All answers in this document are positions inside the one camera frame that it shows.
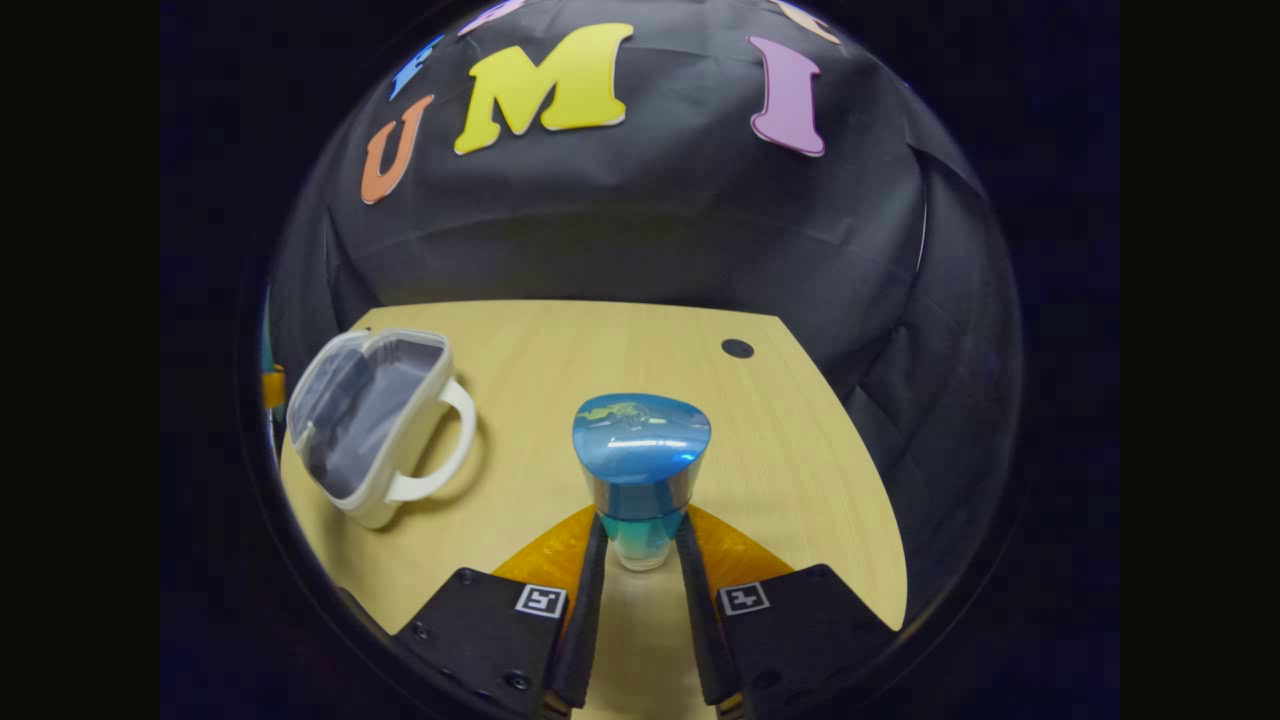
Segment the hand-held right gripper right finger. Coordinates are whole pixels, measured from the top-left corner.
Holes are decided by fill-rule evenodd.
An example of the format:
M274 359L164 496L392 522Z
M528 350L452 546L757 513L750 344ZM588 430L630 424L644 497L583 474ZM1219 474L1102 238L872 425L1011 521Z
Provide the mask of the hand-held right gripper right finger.
M835 569L792 569L698 507L675 546L701 694L717 717L833 719L873 694L896 632Z

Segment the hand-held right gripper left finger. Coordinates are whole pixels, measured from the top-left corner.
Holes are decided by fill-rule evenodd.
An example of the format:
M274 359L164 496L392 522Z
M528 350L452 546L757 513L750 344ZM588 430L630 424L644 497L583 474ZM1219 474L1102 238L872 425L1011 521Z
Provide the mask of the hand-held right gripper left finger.
M593 674L609 539L582 509L495 571L454 570L393 635L481 719L570 719Z

